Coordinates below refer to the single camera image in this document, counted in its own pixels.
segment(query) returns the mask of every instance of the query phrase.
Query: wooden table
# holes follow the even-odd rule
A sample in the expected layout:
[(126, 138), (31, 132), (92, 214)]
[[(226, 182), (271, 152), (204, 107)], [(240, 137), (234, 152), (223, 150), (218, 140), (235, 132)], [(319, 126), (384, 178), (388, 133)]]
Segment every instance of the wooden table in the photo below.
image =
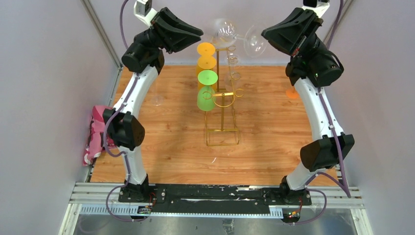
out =
[[(244, 90), (234, 105), (241, 143), (206, 146), (204, 112), (196, 105), (195, 66), (164, 66), (138, 118), (146, 130), (142, 155), (151, 183), (279, 185), (281, 178), (298, 165), (301, 147), (311, 142), (311, 129), (301, 99), (285, 95), (291, 86), (285, 68), (236, 70), (242, 75), (240, 88)], [(121, 97), (131, 75), (124, 70), (115, 100)], [(155, 94), (164, 98), (160, 106), (151, 102)], [(214, 113), (213, 117), (218, 117), (220, 109), (215, 108)], [(328, 173), (336, 175), (334, 170)], [(124, 177), (122, 158), (102, 154), (91, 182), (123, 182)], [(319, 176), (312, 185), (334, 183)]]

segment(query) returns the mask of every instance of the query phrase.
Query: pink bag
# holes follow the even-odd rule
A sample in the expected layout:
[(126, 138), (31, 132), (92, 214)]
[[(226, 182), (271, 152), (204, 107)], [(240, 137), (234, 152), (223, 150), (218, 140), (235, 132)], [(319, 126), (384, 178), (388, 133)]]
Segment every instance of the pink bag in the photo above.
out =
[[(92, 108), (92, 116), (90, 122), (90, 134), (87, 140), (87, 146), (85, 147), (83, 165), (91, 165), (94, 158), (101, 155), (104, 149), (103, 135), (105, 123), (102, 118), (102, 114), (105, 109), (111, 109), (111, 107), (105, 105), (96, 105)], [(105, 140), (108, 144), (109, 149), (115, 148), (114, 141), (107, 136)]]

